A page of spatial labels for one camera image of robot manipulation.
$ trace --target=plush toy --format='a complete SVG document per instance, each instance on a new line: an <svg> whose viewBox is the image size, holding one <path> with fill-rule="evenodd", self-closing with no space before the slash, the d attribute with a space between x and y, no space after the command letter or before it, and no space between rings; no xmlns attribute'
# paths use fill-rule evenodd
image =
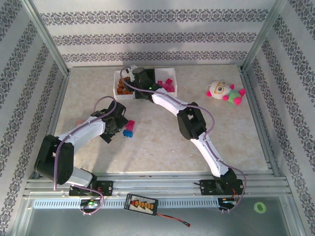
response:
<svg viewBox="0 0 315 236"><path fill-rule="evenodd" d="M223 81L216 80L207 86L209 91L207 92L208 97L214 97L216 99L228 101L235 105L240 105L242 97L246 93L245 89L239 91L234 90L234 84L230 86Z"/></svg>

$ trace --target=blue block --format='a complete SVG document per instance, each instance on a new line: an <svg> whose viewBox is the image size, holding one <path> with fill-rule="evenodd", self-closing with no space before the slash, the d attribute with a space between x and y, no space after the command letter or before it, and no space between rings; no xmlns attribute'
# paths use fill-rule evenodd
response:
<svg viewBox="0 0 315 236"><path fill-rule="evenodd" d="M123 131L123 135L126 136L126 137L132 138L133 132L132 131L128 131L128 130L124 130Z"/></svg>

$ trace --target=black floral pattern stripe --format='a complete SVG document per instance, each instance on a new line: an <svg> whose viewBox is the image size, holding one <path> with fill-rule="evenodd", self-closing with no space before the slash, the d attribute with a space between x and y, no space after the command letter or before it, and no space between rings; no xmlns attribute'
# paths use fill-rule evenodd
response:
<svg viewBox="0 0 315 236"><path fill-rule="evenodd" d="M303 56L303 52L300 50L300 47L281 16L278 17L273 28L281 40L287 55L290 57L296 73L300 76L300 80L308 96L311 98L311 102L315 103L315 74L309 62Z"/></svg>
<svg viewBox="0 0 315 236"><path fill-rule="evenodd" d="M16 105L16 109L13 112L12 119L9 121L8 127L6 128L6 133L3 135L0 146L0 177L2 176L2 172L5 169L5 163L11 154L12 145L14 144L18 131L20 130L20 125L22 124L22 120L29 106L48 54L49 50L46 45L43 44L37 55L29 77L24 85L21 96Z"/></svg>
<svg viewBox="0 0 315 236"><path fill-rule="evenodd" d="M0 42L22 8L19 0L7 0L0 10Z"/></svg>
<svg viewBox="0 0 315 236"><path fill-rule="evenodd" d="M42 13L48 26L148 22L263 22L267 9L160 9Z"/></svg>
<svg viewBox="0 0 315 236"><path fill-rule="evenodd" d="M65 62L133 60L243 60L246 51L121 52L63 54Z"/></svg>
<svg viewBox="0 0 315 236"><path fill-rule="evenodd" d="M295 12L300 17L306 29L310 32L313 40L315 40L315 7L310 0L289 0Z"/></svg>
<svg viewBox="0 0 315 236"><path fill-rule="evenodd" d="M256 75L256 79L258 81L260 90L263 94L266 106L268 108L271 120L273 122L273 126L275 132L278 137L278 141L284 153L284 158L286 160L286 164L291 173L291 177L294 182L294 186L296 187L296 191L299 194L299 199L302 203L302 207L304 208L304 214L308 219L308 223L311 225L311 231L315 234L315 209L314 203L312 203L311 195L308 193L308 188L306 187L305 179L303 178L303 174L301 173L301 168L297 163L295 154L292 150L292 146L288 136L286 134L286 130L284 129L284 125L281 119L281 116L278 112L278 108L275 104L275 101L271 95L271 91L268 87L265 75L261 69L261 66L255 58L252 62L252 68Z"/></svg>
<svg viewBox="0 0 315 236"><path fill-rule="evenodd" d="M301 144L303 144L306 156L309 158L309 162L313 166L313 171L315 171L315 141L313 140L312 134L310 134L310 128L304 121L304 116L300 110L299 104L291 91L290 84L288 83L268 40L264 41L261 49L268 61L272 74L275 76L276 83L282 94L286 107L288 108L288 112L291 115L293 125L296 127Z"/></svg>
<svg viewBox="0 0 315 236"><path fill-rule="evenodd" d="M40 125L42 123L42 118L44 116L49 96L53 88L54 82L56 80L56 75L58 71L59 68L56 62L54 62L49 72L46 85L40 97L40 101L37 105L37 109L34 114L33 121L29 129L29 133L27 134L27 138L23 146L23 151L21 152L21 156L19 157L19 160L17 162L17 166L14 171L14 177L12 178L12 183L10 184L7 197L5 198L3 203L4 207L1 209L2 213L0 215L0 235L6 234L6 228L8 227L8 223L12 217L11 213L13 207L16 204L18 194L21 190L21 184L29 163L29 159L32 155L36 155L36 153L32 154L32 148L35 143Z"/></svg>
<svg viewBox="0 0 315 236"><path fill-rule="evenodd" d="M257 34L246 32L117 33L54 36L57 46L130 43L252 43Z"/></svg>
<svg viewBox="0 0 315 236"><path fill-rule="evenodd" d="M27 52L30 49L30 46L37 35L37 30L30 21L24 30L22 37L19 39L18 44L16 45L12 56L9 59L9 62L6 64L3 72L1 73L0 78L0 109L2 104L7 97L7 93L10 91L12 82L15 80L18 71L22 65L22 62L25 59Z"/></svg>

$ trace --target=perforated metal strip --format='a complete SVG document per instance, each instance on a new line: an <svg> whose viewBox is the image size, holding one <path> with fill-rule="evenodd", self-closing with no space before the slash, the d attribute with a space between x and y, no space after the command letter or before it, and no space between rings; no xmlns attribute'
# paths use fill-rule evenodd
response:
<svg viewBox="0 0 315 236"><path fill-rule="evenodd" d="M106 199L102 208L124 208L125 199ZM36 209L75 209L80 205L80 199L35 199ZM159 199L158 208L204 208L219 207L217 198L181 198Z"/></svg>

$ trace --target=beige floor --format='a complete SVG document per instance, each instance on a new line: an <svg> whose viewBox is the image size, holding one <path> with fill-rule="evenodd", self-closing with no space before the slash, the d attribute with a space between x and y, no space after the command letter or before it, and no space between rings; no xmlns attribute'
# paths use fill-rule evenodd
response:
<svg viewBox="0 0 315 236"><path fill-rule="evenodd" d="M114 71L120 67L86 67L71 70L67 91L55 135L75 127L78 119L90 116L94 103L113 95ZM242 82L235 65L176 66L178 98L196 102L215 117L210 138L227 164L243 170L266 170L267 165L246 99L240 106L206 96L206 86L214 80ZM146 100L122 100L126 118L136 121L133 138L122 132L107 144L100 137L75 154L75 166L93 172L126 171L209 171L206 161L193 143L179 132L177 119L159 105ZM110 101L100 102L98 109ZM207 127L210 119L205 115Z"/></svg>

